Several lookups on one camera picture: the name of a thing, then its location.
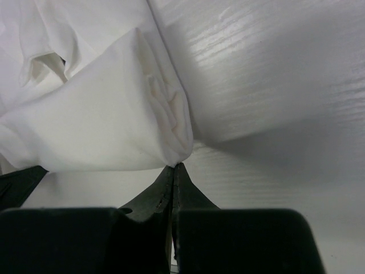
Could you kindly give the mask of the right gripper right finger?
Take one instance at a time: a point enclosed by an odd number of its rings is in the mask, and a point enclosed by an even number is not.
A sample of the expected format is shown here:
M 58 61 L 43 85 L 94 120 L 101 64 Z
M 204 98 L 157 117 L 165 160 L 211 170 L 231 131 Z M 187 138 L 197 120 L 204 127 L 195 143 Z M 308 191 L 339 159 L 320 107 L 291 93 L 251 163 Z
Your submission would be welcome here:
M 184 163 L 174 169 L 173 211 L 191 209 L 219 209 L 192 182 Z

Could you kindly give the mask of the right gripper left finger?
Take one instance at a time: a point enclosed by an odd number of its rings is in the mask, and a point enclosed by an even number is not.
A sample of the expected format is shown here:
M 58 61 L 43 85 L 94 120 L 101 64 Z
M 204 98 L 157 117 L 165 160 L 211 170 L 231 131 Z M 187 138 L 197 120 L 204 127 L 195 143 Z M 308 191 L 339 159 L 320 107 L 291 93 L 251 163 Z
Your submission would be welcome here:
M 163 213 L 172 199 L 174 171 L 174 168 L 165 167 L 149 187 L 121 206 L 119 211 L 137 223 Z

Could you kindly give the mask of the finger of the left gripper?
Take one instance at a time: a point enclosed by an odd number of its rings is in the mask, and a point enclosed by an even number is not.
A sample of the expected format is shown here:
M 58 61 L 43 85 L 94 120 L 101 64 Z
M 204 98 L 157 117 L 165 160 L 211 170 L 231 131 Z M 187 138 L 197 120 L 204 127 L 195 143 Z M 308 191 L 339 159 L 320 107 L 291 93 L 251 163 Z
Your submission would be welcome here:
M 47 173 L 35 166 L 1 175 L 0 210 L 21 207 Z

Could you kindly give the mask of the white printed t-shirt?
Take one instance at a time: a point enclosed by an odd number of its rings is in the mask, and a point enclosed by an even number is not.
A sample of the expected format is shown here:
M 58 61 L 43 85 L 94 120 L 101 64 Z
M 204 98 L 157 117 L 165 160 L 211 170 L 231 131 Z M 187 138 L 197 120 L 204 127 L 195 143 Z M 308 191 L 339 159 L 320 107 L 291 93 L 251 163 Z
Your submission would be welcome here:
M 146 1 L 1 2 L 1 155 L 13 167 L 147 170 L 192 148 Z

